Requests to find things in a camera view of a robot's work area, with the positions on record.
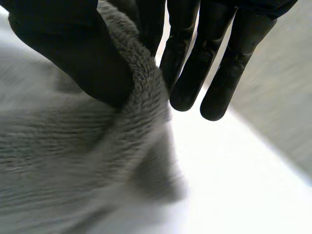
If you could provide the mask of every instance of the black finger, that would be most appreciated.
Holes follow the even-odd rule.
[[[171,29],[160,68],[170,92],[192,41],[199,0],[168,0],[167,6]]]
[[[256,46],[275,24],[276,19],[265,15],[237,11],[228,47],[200,107],[204,118],[216,121],[224,116]]]
[[[176,110],[188,111],[193,106],[234,14],[233,6],[201,1],[195,45],[170,96]]]
[[[66,22],[37,27],[37,19],[9,17],[15,34],[28,46],[67,73],[91,97],[120,108],[133,87],[132,72],[113,44],[102,16],[93,11],[91,26]]]
[[[166,0],[136,0],[139,11],[140,39],[156,55],[162,38],[165,19]]]

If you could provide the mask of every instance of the fleece cloth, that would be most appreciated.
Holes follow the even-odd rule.
[[[0,234],[87,234],[126,202],[178,195],[162,74],[127,16],[106,1],[98,11],[133,71],[122,110],[90,98],[30,49],[19,58],[1,47]],[[39,79],[25,77],[32,70]]]

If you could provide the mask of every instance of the gray towel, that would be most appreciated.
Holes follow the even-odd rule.
[[[24,57],[0,48],[0,234],[85,234],[105,210],[175,198],[180,174],[161,72],[123,13],[105,1],[98,11],[134,72],[121,111],[29,48]]]

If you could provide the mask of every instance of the robotic hand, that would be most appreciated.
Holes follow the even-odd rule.
[[[15,34],[66,72],[88,95],[116,108],[132,72],[97,12],[98,0],[0,0]]]
[[[167,0],[170,36],[160,63],[171,105],[188,111],[209,73],[231,21],[231,37],[219,69],[201,104],[208,120],[223,117],[244,69],[256,46],[297,0]],[[142,41],[156,54],[164,24],[164,0],[137,0]],[[194,48],[182,66],[189,49],[195,20],[199,23]]]

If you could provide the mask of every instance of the gray fabric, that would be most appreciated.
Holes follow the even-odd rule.
[[[175,198],[161,72],[124,14],[105,1],[98,10],[134,72],[121,111],[30,49],[1,47],[0,234],[85,234],[124,202]]]

